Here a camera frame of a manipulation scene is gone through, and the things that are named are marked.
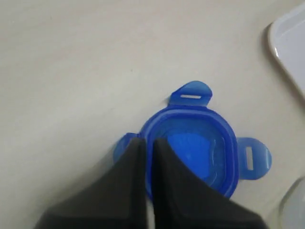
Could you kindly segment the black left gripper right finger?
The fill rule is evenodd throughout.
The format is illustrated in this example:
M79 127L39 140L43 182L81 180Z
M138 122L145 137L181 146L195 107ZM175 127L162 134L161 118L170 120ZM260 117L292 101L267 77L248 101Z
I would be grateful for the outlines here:
M152 201L157 229L263 229L264 220L199 179L165 139L152 154Z

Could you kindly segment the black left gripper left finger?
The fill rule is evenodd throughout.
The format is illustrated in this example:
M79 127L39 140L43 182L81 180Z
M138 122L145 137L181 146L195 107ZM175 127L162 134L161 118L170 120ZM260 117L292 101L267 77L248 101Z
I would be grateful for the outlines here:
M91 186L49 208L37 229L145 229L146 144L133 138L113 167Z

